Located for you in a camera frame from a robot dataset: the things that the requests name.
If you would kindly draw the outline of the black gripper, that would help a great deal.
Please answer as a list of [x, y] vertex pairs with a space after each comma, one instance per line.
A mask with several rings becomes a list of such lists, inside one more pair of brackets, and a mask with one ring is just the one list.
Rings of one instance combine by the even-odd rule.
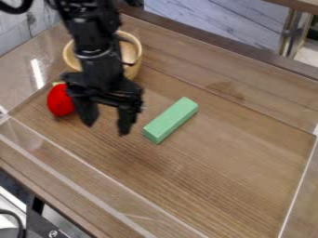
[[143, 89], [126, 73], [134, 62], [127, 62], [121, 54], [71, 54], [66, 60], [74, 71], [65, 73], [62, 80], [67, 84], [79, 119], [93, 126], [99, 117], [98, 104], [117, 107], [118, 133], [119, 136], [129, 135], [143, 111]]

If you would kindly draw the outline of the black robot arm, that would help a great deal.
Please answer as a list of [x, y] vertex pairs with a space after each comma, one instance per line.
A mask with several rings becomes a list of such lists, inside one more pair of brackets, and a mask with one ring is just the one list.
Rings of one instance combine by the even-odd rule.
[[125, 75], [129, 63], [122, 59], [122, 21], [115, 0], [45, 1], [59, 12], [75, 43], [81, 70], [63, 73], [62, 80], [79, 119], [91, 126], [99, 118], [98, 106], [115, 107], [118, 134], [126, 136], [142, 113], [143, 89]]

